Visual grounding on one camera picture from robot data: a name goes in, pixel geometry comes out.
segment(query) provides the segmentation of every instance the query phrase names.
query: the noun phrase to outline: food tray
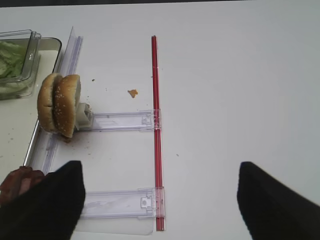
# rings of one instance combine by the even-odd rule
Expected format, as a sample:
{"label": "food tray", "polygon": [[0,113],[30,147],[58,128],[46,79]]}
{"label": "food tray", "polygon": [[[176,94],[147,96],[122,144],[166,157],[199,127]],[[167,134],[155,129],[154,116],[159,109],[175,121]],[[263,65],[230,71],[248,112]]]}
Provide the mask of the food tray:
{"label": "food tray", "polygon": [[0,160],[7,166],[0,169],[6,176],[8,169],[17,169],[25,160],[33,129],[38,119],[37,97],[43,79],[53,72],[61,59],[62,43],[57,38],[42,38],[39,42],[39,67],[32,95],[1,100]]}

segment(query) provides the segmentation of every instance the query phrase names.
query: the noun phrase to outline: plastic container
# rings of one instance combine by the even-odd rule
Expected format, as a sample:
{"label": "plastic container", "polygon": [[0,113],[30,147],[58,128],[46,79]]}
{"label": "plastic container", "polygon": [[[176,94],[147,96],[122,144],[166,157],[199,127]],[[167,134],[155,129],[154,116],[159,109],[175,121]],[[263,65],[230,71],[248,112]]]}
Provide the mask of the plastic container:
{"label": "plastic container", "polygon": [[39,67],[41,35],[32,30],[0,33],[0,100],[30,96]]}

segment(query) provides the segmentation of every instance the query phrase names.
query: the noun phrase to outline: food crumb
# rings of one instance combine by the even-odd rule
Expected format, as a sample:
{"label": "food crumb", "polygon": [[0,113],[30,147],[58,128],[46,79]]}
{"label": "food crumb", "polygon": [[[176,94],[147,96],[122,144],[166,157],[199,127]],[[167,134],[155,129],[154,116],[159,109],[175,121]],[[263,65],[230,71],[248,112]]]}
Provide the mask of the food crumb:
{"label": "food crumb", "polygon": [[136,97],[136,95],[138,95],[138,91],[136,89],[128,90],[128,93],[133,99]]}

